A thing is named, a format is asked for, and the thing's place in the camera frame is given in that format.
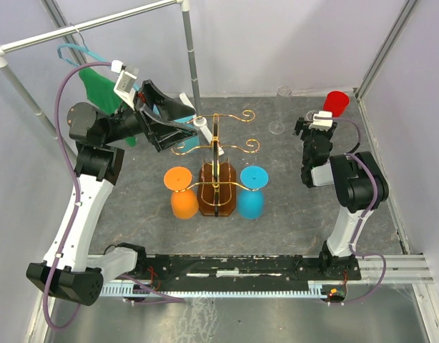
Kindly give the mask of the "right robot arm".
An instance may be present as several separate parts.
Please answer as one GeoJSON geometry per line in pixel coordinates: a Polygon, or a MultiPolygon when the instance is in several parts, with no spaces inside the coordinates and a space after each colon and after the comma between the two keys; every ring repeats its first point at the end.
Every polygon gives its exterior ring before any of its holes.
{"type": "Polygon", "coordinates": [[[379,205],[387,200],[388,183],[369,151],[332,155],[331,139],[339,118],[327,112],[300,117],[294,133],[302,140],[302,183],[309,187],[334,186],[340,211],[335,227],[317,257],[295,257],[299,280],[359,280],[356,252],[362,229],[379,205]]]}

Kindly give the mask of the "blue front wine glass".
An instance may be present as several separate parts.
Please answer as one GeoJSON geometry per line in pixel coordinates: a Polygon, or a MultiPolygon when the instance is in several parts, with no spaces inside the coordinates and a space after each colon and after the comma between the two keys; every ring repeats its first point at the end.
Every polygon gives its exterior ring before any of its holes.
{"type": "Polygon", "coordinates": [[[240,174],[242,189],[238,195],[237,209],[245,219],[257,219],[262,215],[265,198],[262,188],[269,182],[268,173],[260,166],[248,166],[240,174]]]}

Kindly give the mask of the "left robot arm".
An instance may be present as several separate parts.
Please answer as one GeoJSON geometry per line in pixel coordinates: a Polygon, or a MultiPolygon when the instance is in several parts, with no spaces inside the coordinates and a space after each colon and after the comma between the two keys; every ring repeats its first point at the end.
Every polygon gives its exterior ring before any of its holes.
{"type": "Polygon", "coordinates": [[[39,263],[31,263],[27,279],[50,297],[90,306],[108,282],[128,274],[147,274],[145,248],[118,244],[97,259],[88,257],[99,215],[117,183],[124,150],[116,141],[144,134],[157,151],[176,146],[197,132],[182,123],[195,109],[163,94],[152,81],[143,82],[133,104],[123,103],[113,114],[79,102],[66,116],[69,136],[78,154],[73,167],[74,186],[59,231],[39,263]]]}

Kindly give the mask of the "clear wine glass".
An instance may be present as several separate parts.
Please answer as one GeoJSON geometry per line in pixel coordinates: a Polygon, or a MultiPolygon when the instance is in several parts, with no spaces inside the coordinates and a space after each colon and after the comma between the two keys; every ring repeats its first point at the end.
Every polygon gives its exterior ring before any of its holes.
{"type": "Polygon", "coordinates": [[[304,142],[303,141],[299,141],[295,144],[295,148],[297,151],[299,152],[303,152],[304,149],[304,142]]]}
{"type": "Polygon", "coordinates": [[[275,115],[269,124],[269,130],[274,135],[285,131],[284,119],[292,101],[292,89],[289,86],[280,86],[275,97],[275,115]]]}

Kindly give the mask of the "red wine glass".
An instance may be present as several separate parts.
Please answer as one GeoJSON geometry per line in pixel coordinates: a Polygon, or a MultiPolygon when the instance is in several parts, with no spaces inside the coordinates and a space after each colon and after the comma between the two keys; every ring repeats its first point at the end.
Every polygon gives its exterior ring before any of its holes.
{"type": "Polygon", "coordinates": [[[331,91],[323,104],[323,110],[332,113],[333,117],[340,117],[350,103],[349,96],[342,91],[331,91]]]}

